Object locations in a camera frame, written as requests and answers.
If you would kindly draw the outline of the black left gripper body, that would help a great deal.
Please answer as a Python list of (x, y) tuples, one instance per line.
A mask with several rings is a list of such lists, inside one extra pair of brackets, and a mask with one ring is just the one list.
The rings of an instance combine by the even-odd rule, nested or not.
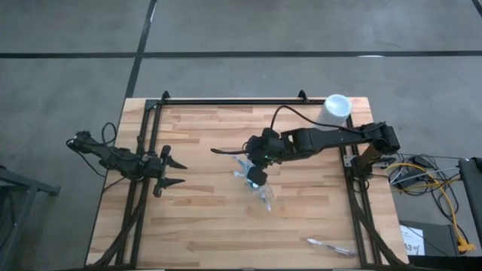
[(153, 190), (153, 195), (157, 198), (161, 197), (162, 194), (162, 180), (165, 178), (165, 169), (167, 166), (166, 157), (169, 155), (170, 151), (171, 147), (169, 145), (164, 145), (159, 157), (156, 154), (145, 154), (142, 158), (141, 176), (143, 178), (157, 179), (157, 183)]

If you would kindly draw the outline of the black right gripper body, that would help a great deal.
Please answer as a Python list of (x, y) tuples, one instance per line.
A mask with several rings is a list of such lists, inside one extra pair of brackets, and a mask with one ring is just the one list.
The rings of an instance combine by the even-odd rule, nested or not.
[(248, 159), (262, 168), (280, 164), (285, 159), (285, 143), (277, 138), (254, 135), (248, 140), (246, 150)]

